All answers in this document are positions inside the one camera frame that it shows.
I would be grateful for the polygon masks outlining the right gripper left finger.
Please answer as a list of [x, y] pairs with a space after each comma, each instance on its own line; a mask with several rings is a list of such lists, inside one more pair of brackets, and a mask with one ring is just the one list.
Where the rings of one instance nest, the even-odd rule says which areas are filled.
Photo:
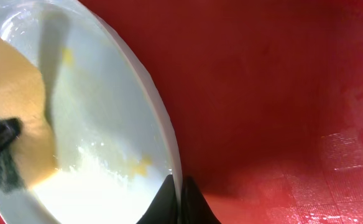
[[177, 224], [178, 205], [173, 175], [167, 175], [137, 224]]

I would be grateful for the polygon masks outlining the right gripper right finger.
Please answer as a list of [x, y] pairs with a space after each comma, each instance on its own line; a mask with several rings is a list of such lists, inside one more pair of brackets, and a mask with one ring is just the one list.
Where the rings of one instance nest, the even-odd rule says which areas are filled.
[[183, 179], [181, 222], [184, 224], [221, 224], [216, 218], [194, 179]]

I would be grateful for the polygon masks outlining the green and yellow sponge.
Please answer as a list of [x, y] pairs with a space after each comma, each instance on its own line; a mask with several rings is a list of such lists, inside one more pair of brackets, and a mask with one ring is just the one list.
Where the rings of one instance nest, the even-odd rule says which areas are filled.
[[17, 118], [21, 133], [0, 153], [0, 191], [32, 189], [56, 171], [55, 138], [45, 117], [42, 74], [0, 38], [0, 120]]

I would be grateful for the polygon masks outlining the light blue plate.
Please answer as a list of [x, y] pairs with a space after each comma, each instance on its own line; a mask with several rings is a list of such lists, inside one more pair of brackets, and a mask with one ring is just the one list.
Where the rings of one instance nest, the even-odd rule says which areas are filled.
[[0, 38], [42, 74], [55, 173], [0, 191], [6, 223], [137, 223], [182, 169], [154, 82], [128, 45], [78, 1], [0, 0]]

